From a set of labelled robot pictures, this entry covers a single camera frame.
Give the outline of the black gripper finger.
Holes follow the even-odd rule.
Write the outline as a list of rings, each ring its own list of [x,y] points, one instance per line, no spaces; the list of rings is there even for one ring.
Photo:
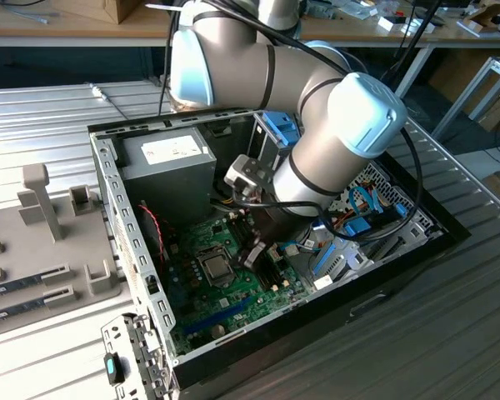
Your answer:
[[[256,270],[258,259],[266,248],[266,243],[262,241],[252,242],[245,246],[239,253],[239,266],[248,270]]]
[[[252,249],[260,242],[260,232],[254,228],[240,229],[240,248]]]

